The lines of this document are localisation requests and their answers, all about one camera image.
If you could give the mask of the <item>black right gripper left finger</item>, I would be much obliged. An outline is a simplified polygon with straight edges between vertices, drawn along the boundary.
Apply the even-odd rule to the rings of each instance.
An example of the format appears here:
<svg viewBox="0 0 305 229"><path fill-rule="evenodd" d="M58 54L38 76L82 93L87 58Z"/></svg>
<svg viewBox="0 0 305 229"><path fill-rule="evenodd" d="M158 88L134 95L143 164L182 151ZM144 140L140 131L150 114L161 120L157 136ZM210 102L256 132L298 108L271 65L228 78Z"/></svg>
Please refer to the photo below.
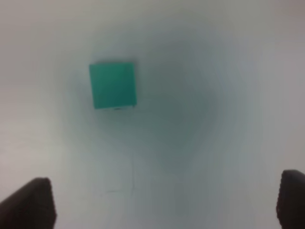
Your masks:
<svg viewBox="0 0 305 229"><path fill-rule="evenodd" d="M0 203L2 229L53 229L57 218L50 179L38 177Z"/></svg>

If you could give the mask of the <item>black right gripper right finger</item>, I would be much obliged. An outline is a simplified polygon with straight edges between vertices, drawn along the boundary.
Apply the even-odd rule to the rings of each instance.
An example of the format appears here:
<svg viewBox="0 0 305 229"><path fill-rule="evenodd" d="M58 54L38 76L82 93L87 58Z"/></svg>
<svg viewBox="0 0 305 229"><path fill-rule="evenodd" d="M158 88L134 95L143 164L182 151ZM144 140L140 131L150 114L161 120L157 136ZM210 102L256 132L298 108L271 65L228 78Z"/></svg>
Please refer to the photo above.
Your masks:
<svg viewBox="0 0 305 229"><path fill-rule="evenodd" d="M282 172L276 215L283 229L305 227L305 175L300 171Z"/></svg>

